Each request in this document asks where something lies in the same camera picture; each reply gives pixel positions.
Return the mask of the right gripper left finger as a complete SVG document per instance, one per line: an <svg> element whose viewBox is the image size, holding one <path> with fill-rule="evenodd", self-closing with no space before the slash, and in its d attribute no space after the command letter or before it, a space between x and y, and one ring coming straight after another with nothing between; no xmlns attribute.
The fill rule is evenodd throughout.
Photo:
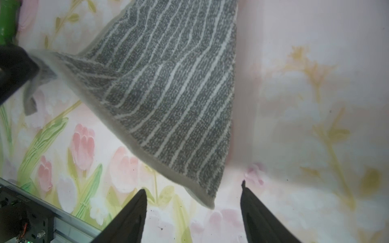
<svg viewBox="0 0 389 243"><path fill-rule="evenodd" d="M140 243L147 213L147 196L141 189L92 243Z"/></svg>

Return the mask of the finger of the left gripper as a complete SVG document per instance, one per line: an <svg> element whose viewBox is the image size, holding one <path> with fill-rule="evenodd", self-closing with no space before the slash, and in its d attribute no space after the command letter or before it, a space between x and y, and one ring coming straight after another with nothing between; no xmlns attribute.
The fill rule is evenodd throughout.
<svg viewBox="0 0 389 243"><path fill-rule="evenodd" d="M39 66L16 45L1 46L1 104L39 72Z"/></svg>

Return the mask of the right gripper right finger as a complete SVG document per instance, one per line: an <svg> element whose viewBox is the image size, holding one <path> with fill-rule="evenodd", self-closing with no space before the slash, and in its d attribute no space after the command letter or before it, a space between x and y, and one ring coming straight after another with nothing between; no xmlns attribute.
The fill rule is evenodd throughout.
<svg viewBox="0 0 389 243"><path fill-rule="evenodd" d="M245 233L249 243L300 243L242 182L240 199Z"/></svg>

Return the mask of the grey striped dishcloth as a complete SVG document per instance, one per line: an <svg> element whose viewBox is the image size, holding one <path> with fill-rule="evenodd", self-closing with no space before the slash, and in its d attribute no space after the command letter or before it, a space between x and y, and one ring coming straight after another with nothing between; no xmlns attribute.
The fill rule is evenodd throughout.
<svg viewBox="0 0 389 243"><path fill-rule="evenodd" d="M79 54L30 51L148 166L213 209L229 153L236 1L132 1Z"/></svg>

